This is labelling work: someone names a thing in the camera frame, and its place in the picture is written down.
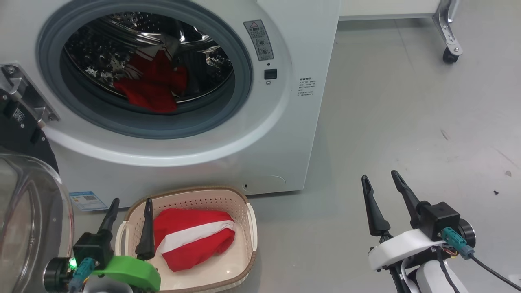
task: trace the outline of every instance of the laundry basket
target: laundry basket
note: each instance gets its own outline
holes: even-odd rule
[[[240,285],[248,277],[257,255],[257,223],[244,195],[228,187],[204,187],[177,190],[150,198],[154,218],[161,211],[171,208],[216,210],[229,213],[236,223],[235,239],[230,248],[189,270],[172,272],[160,253],[148,260],[159,271],[161,292],[219,292]],[[146,198],[138,201],[126,214],[116,235],[116,255],[136,257],[135,247],[143,230],[145,203]]]

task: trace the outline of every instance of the washing machine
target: washing machine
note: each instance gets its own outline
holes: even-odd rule
[[[6,0],[0,97],[27,111],[4,115],[37,133],[31,141],[49,140],[82,210],[187,186],[301,190],[339,8],[340,0]],[[165,34],[179,41],[171,62],[188,67],[190,90],[174,97],[175,111],[158,113],[114,84],[133,54],[161,46]],[[28,115],[38,123],[26,124]]]

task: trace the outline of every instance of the screw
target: screw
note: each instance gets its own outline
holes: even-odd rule
[[[9,67],[7,67],[7,72],[9,74],[15,74],[16,73],[16,68],[14,66],[9,66]]]

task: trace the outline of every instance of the red and white fabric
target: red and white fabric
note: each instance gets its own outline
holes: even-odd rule
[[[154,219],[156,253],[173,272],[224,253],[234,237],[235,222],[222,211],[168,209]]]
[[[136,50],[125,65],[126,77],[114,82],[114,87],[125,93],[132,105],[168,113],[177,109],[175,97],[186,90],[188,72],[184,66],[171,66],[179,40],[168,35],[159,38],[163,45]]]

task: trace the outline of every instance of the black cable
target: black cable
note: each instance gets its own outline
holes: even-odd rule
[[[509,279],[503,277],[502,275],[500,275],[499,273],[497,273],[496,271],[494,271],[493,269],[489,268],[488,266],[486,266],[484,263],[482,263],[481,261],[479,261],[479,259],[477,259],[473,254],[470,254],[469,257],[475,261],[477,264],[479,264],[482,268],[484,268],[485,270],[487,270],[489,273],[491,273],[492,275],[498,277],[501,281],[509,284],[510,286],[514,287],[516,290],[518,291],[521,291],[521,287],[517,286],[516,284],[514,284],[513,282],[511,282]]]
[[[440,262],[441,270],[445,274],[445,279],[447,279],[449,285],[451,285],[452,289],[454,289],[454,293],[460,293],[454,282],[452,282],[452,279],[449,276],[449,272],[447,272],[447,268],[445,267],[445,263],[443,262],[443,258],[441,257],[441,249],[439,246],[436,246],[436,256],[438,257],[438,261]]]

